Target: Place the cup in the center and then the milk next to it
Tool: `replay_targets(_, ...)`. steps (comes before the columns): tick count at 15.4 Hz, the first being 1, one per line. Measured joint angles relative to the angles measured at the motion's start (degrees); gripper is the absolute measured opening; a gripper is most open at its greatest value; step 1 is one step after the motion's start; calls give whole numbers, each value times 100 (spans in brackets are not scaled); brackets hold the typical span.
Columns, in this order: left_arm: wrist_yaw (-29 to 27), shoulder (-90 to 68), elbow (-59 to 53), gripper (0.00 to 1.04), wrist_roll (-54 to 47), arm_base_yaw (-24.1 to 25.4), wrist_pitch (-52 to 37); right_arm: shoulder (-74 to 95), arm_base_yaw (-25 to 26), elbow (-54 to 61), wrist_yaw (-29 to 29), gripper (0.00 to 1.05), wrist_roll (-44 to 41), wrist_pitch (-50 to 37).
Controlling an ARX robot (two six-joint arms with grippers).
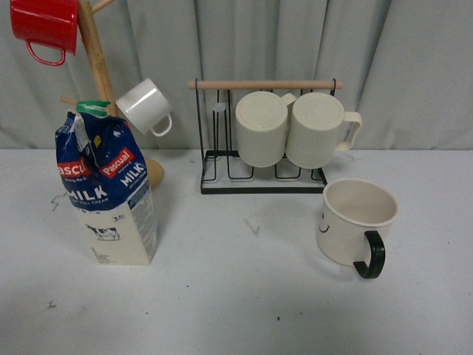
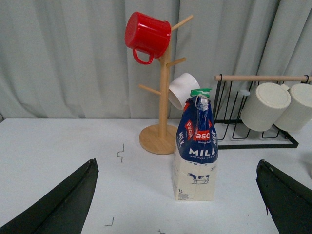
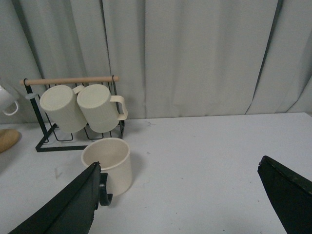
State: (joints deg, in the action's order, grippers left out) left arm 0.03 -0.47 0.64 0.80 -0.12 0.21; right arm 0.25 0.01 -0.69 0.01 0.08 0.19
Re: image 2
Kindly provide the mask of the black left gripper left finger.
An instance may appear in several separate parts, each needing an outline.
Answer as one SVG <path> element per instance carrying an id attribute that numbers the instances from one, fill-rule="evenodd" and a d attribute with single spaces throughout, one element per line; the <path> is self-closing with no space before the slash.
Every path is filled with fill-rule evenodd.
<path id="1" fill-rule="evenodd" d="M 90 159 L 31 207 L 0 228 L 2 234 L 79 234 L 94 196 L 98 164 Z"/>

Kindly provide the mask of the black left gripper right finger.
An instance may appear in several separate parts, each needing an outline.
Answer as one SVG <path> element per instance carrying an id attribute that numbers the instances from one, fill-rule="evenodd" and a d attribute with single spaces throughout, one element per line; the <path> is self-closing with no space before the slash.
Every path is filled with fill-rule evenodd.
<path id="1" fill-rule="evenodd" d="M 281 234 L 312 232 L 312 191 L 265 160 L 256 168 L 256 182 L 266 210 Z"/>

